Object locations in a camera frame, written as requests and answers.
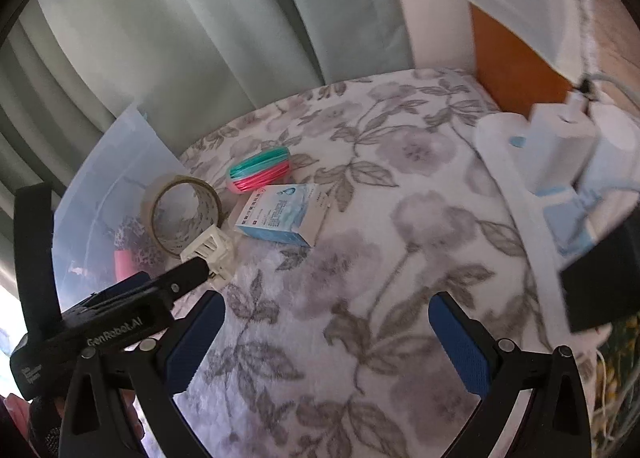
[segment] wall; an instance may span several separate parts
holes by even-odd
[[[466,0],[401,0],[417,67],[474,70],[474,44]]]

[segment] curtain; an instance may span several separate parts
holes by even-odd
[[[64,193],[135,102],[176,154],[232,118],[413,65],[398,0],[32,0],[0,48],[0,284],[15,190]]]

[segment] white plastic clip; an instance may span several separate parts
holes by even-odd
[[[180,253],[183,262],[196,256],[207,261],[212,273],[225,281],[233,279],[236,272],[234,245],[231,238],[217,226],[210,226]]]

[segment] bundle of colored string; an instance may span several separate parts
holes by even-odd
[[[251,192],[286,177],[290,171],[287,148],[273,148],[247,158],[226,173],[226,187],[235,194]]]

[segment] roll of tape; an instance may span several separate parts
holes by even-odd
[[[159,203],[162,197],[179,185],[189,185],[198,199],[198,208],[192,218],[180,221],[180,228],[175,236],[162,236],[156,225],[156,216],[160,212]],[[154,243],[174,258],[180,258],[180,252],[195,238],[212,225],[222,226],[222,204],[220,197],[204,180],[185,175],[164,175],[157,178],[146,188],[140,207],[146,231]]]

